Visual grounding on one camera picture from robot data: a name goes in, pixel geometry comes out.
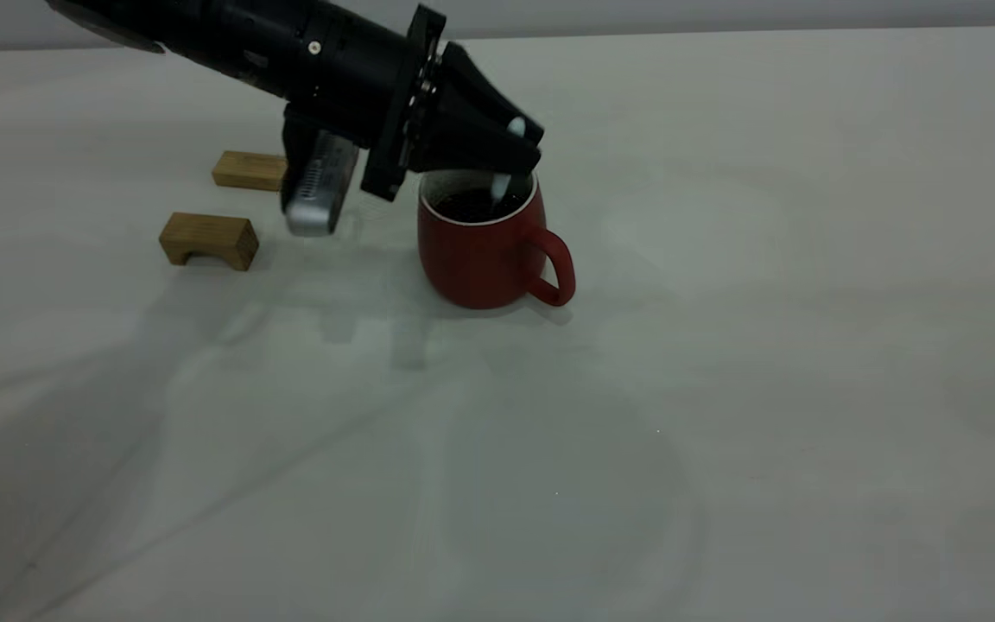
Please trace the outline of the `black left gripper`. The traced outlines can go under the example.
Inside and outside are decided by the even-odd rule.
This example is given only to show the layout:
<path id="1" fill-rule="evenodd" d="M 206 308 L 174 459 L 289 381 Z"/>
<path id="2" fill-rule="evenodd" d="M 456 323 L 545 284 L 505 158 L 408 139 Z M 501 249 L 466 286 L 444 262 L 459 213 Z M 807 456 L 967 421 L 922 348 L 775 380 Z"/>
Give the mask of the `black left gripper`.
<path id="1" fill-rule="evenodd" d="M 513 117 L 505 127 L 493 88 L 459 44 L 439 51 L 446 17 L 420 4 L 391 75 L 390 103 L 375 123 L 362 189 L 394 200 L 408 172 L 485 172 L 485 205 L 515 209 L 536 193 L 541 125 Z"/>

